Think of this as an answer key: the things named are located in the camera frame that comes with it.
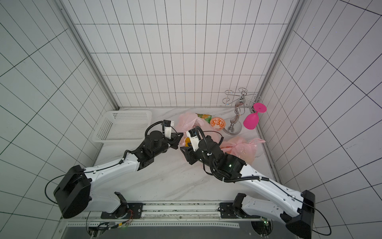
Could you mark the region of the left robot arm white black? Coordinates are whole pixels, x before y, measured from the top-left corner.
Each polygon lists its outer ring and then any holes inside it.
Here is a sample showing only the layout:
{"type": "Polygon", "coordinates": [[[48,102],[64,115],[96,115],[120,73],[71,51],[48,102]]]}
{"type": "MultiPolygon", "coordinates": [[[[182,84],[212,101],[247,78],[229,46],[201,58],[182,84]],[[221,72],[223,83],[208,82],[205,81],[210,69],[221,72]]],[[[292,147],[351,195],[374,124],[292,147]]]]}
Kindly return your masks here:
{"type": "Polygon", "coordinates": [[[108,213],[116,219],[125,217],[130,208],[121,193],[103,196],[96,190],[117,177],[144,169],[169,148],[178,149],[183,135],[173,128],[170,120],[150,125],[139,147],[135,150],[127,149],[121,158],[88,168],[76,165],[61,175],[61,182],[53,192],[53,202],[58,204],[64,219],[73,218],[82,212],[108,213]]]}

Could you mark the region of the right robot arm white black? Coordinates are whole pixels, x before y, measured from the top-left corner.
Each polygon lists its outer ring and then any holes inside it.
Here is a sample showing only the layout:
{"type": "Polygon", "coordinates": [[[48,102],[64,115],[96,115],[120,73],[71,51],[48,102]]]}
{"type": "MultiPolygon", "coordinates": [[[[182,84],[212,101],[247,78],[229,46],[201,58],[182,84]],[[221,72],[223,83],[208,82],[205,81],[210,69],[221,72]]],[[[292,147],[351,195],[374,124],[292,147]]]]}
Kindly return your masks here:
{"type": "Polygon", "coordinates": [[[252,198],[244,193],[237,194],[232,207],[239,218],[260,217],[275,220],[285,225],[301,239],[310,239],[314,233],[315,195],[305,190],[292,190],[256,171],[237,156],[220,148],[209,135],[196,126],[187,131],[190,143],[181,147],[189,164],[199,161],[209,167],[207,174],[222,183],[244,185],[264,197],[252,198]]]}

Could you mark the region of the pink plastic bag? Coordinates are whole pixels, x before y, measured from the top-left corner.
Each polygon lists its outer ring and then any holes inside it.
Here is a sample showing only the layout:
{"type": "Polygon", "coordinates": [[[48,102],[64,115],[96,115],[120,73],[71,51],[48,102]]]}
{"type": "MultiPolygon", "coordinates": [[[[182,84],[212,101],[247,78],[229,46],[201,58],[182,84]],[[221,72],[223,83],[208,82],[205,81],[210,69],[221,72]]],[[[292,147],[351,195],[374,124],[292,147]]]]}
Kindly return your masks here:
{"type": "Polygon", "coordinates": [[[258,146],[265,142],[265,140],[260,138],[247,141],[243,137],[236,136],[228,141],[224,141],[220,148],[223,152],[234,155],[252,165],[256,158],[258,146]]]}
{"type": "Polygon", "coordinates": [[[216,143],[220,142],[222,136],[205,119],[199,118],[196,113],[186,112],[179,116],[175,125],[175,130],[177,132],[184,133],[184,136],[180,141],[180,146],[186,145],[186,138],[188,137],[187,132],[196,126],[199,126],[206,136],[211,136],[213,141],[216,143]]]}

